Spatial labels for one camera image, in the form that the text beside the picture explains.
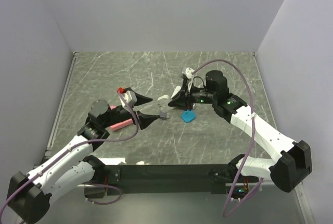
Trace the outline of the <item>white square plug adapter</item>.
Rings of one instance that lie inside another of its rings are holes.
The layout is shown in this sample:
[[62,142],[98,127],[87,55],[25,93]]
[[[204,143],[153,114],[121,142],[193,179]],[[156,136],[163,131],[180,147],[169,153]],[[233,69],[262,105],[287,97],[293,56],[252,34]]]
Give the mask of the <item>white square plug adapter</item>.
[[158,107],[167,107],[169,101],[170,101],[170,97],[168,95],[163,95],[157,99],[157,105],[158,105]]

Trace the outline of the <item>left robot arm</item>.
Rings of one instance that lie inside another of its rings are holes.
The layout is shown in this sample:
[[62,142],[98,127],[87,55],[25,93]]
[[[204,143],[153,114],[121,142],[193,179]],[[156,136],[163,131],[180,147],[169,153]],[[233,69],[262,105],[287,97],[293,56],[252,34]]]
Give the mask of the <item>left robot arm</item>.
[[77,135],[38,167],[26,174],[12,176],[5,206],[10,207],[24,223],[36,223],[49,210],[51,204],[80,184],[109,188],[105,164],[92,155],[104,142],[109,141],[107,128],[132,120],[137,130],[143,130],[157,120],[157,115],[145,115],[134,107],[153,99],[119,88],[121,105],[111,108],[104,99],[93,102],[85,125]]

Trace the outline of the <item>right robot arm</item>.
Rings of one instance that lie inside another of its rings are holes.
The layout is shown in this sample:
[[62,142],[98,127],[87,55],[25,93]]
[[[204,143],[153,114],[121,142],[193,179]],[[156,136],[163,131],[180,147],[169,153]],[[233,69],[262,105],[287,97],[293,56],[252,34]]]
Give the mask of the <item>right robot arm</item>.
[[283,135],[263,120],[244,100],[229,91],[227,78],[218,70],[206,74],[202,88],[193,85],[194,70],[185,68],[183,84],[177,86],[168,106],[192,110],[194,104],[210,104],[214,112],[239,128],[268,154],[269,158],[239,156],[231,162],[228,175],[235,182],[244,177],[270,178],[284,192],[291,192],[312,172],[311,148],[307,142]]

